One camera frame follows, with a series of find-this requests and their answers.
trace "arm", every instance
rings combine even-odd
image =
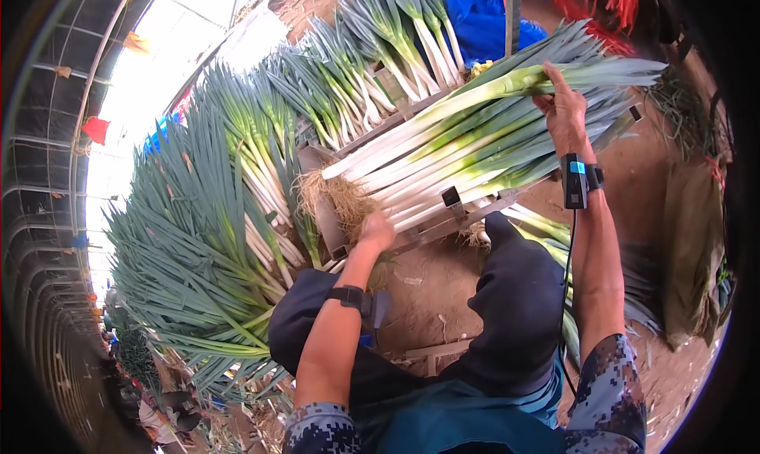
[[[585,98],[570,89],[559,70],[548,63],[543,68],[554,84],[555,95],[537,96],[534,103],[546,115],[557,156],[575,152],[587,164],[596,164],[597,157],[586,134]],[[625,335],[625,288],[615,224],[602,189],[588,194],[588,207],[578,210],[575,224],[573,306],[583,365],[604,338],[618,333]]]
[[[388,249],[396,234],[382,212],[371,214],[364,222],[359,242],[346,261],[336,288],[365,288],[369,273],[380,253]],[[314,402],[333,402],[348,406],[351,370],[362,320],[359,311],[327,299],[317,314],[303,346],[296,374],[295,406]]]

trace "hand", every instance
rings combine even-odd
[[[570,89],[562,73],[548,61],[543,62],[543,72],[554,85],[554,96],[534,96],[533,102],[546,116],[546,128],[554,141],[557,157],[575,152],[587,164],[596,162],[586,134],[586,98],[580,91]]]
[[[357,245],[368,245],[380,254],[390,248],[395,239],[396,231],[393,225],[385,219],[383,212],[378,210],[364,219]]]
[[[143,426],[143,429],[147,432],[148,437],[150,437],[150,441],[152,443],[155,443],[158,439],[158,429],[155,427],[150,426]]]

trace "red flag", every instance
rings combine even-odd
[[[90,117],[90,120],[82,126],[82,130],[90,136],[93,142],[100,145],[106,145],[106,131],[111,121],[104,121],[97,117]]]

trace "plastic sheeting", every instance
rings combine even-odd
[[[504,0],[446,0],[446,9],[468,67],[504,57]],[[518,50],[544,38],[538,24],[521,19]]]

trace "cable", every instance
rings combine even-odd
[[[578,211],[576,209],[573,209],[572,211],[572,232],[570,233],[570,247],[568,248],[568,261],[565,263],[565,291],[562,294],[562,310],[565,310],[565,299],[568,297],[568,290],[570,289],[570,260],[572,259],[572,246],[575,242],[575,228],[578,223]],[[559,337],[560,340],[564,343],[564,337],[562,336],[562,318],[559,319]],[[575,386],[573,386],[572,381],[570,381],[570,375],[568,375],[568,369],[565,366],[565,361],[562,360],[562,372],[565,373],[565,379],[568,381],[568,385],[570,385],[570,391],[572,392],[573,397],[575,398]]]

